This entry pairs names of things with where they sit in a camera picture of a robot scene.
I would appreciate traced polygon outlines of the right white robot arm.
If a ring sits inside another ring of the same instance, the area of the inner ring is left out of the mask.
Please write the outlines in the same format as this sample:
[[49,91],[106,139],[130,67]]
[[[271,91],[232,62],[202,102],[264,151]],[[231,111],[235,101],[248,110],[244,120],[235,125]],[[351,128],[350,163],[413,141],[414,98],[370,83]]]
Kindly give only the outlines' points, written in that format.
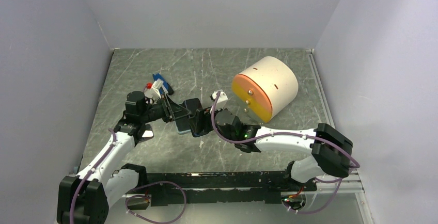
[[245,124],[227,109],[212,108],[196,110],[189,115],[188,122],[193,136],[213,131],[244,153],[286,151],[304,154],[304,159],[292,161],[286,169],[284,184],[289,190],[297,190],[324,174],[341,180],[359,168],[352,156],[352,141],[326,123],[319,123],[315,129],[276,130]]

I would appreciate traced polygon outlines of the light blue phone case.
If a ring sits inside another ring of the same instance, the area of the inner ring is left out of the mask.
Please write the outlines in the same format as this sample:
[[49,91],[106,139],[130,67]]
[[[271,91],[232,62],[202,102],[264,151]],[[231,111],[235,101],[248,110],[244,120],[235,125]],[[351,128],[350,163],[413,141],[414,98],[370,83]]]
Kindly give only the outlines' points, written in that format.
[[189,124],[189,116],[184,116],[175,121],[177,133],[180,135],[188,134],[191,132]]

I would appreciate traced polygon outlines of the purple edged glossy phone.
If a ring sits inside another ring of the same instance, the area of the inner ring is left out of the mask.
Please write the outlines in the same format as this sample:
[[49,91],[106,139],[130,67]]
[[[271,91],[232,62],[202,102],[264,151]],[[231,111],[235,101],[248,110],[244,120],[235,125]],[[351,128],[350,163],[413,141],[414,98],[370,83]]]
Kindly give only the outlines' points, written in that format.
[[150,124],[146,124],[144,125],[143,128],[141,128],[140,132],[139,132],[139,140],[141,142],[146,141],[146,140],[150,140],[154,137],[154,132],[152,130],[152,127]]

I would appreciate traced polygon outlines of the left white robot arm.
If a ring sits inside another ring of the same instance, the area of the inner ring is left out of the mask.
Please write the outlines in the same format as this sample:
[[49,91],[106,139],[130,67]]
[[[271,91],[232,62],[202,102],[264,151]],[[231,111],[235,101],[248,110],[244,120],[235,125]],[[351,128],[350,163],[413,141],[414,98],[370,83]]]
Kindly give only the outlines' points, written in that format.
[[57,223],[105,223],[109,209],[126,193],[142,193],[151,184],[144,166],[116,167],[139,143],[153,137],[150,122],[172,122],[192,112],[164,94],[150,104],[142,91],[128,93],[122,118],[98,155],[76,175],[59,184]]

